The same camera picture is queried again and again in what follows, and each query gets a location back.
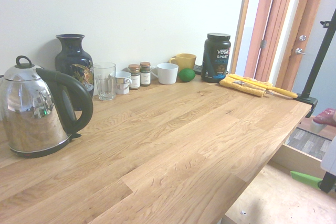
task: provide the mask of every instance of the door hinge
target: door hinge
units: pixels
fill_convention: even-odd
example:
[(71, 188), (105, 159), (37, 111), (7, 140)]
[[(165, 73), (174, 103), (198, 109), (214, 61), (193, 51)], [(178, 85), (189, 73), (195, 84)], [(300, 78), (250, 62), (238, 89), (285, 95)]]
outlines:
[(266, 48), (266, 43), (267, 43), (267, 41), (263, 39), (263, 40), (260, 42), (260, 48), (261, 48), (261, 49)]

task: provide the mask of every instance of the jar label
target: jar label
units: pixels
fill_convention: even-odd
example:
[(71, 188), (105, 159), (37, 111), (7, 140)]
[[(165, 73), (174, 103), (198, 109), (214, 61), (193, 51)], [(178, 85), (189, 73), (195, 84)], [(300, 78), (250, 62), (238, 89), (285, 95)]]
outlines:
[(141, 76), (141, 84), (142, 85), (147, 85), (151, 84), (151, 73), (140, 73)]
[(217, 57), (212, 62), (215, 69), (214, 79), (224, 79), (227, 69), (227, 63), (229, 61), (230, 48), (217, 49)]
[(130, 85), (130, 88), (138, 88), (140, 87), (140, 75), (136, 75), (136, 76), (131, 76), (131, 80), (132, 80), (132, 84)]

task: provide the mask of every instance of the protein powder tub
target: protein powder tub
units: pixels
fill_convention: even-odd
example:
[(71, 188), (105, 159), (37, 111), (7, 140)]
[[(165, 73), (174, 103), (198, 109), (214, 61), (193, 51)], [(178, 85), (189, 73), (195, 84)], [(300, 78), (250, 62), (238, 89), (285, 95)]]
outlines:
[(231, 42), (229, 34), (208, 34), (204, 44), (201, 77), (207, 82), (219, 82), (225, 78)]

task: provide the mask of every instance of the green object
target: green object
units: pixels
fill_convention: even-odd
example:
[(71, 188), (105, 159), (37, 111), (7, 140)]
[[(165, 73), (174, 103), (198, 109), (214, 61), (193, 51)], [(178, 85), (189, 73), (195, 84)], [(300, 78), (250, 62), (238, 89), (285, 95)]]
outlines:
[(308, 186), (311, 186), (313, 188), (320, 189), (319, 183), (322, 181), (321, 178), (316, 178), (304, 173), (298, 173), (298, 172), (290, 172), (290, 175), (292, 176), (293, 179), (300, 181)]
[(190, 68), (182, 69), (180, 71), (180, 73), (178, 73), (178, 75), (179, 75), (179, 78), (181, 79), (181, 81), (183, 81), (183, 82), (189, 82), (192, 79), (194, 79), (195, 76), (196, 76), (195, 71), (193, 69), (190, 69)]

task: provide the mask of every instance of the yellow tool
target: yellow tool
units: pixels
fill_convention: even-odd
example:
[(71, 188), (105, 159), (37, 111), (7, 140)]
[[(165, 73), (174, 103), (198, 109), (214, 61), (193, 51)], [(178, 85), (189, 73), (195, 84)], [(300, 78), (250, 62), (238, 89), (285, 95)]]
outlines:
[(239, 81), (243, 81), (243, 82), (246, 82), (246, 83), (253, 84), (255, 86), (261, 87), (261, 88), (266, 89), (266, 90), (272, 90), (274, 92), (286, 95), (288, 97), (292, 97), (292, 98), (297, 98), (298, 97), (298, 94), (296, 94), (294, 92), (291, 92), (291, 91), (288, 91), (288, 90), (285, 90), (285, 89), (281, 89), (281, 88), (267, 86), (267, 85), (261, 84), (261, 83), (256, 82), (256, 81), (246, 80), (243, 77), (240, 77), (240, 76), (238, 76), (236, 74), (228, 74), (228, 76), (231, 77), (231, 78), (233, 78), (233, 79), (239, 80)]

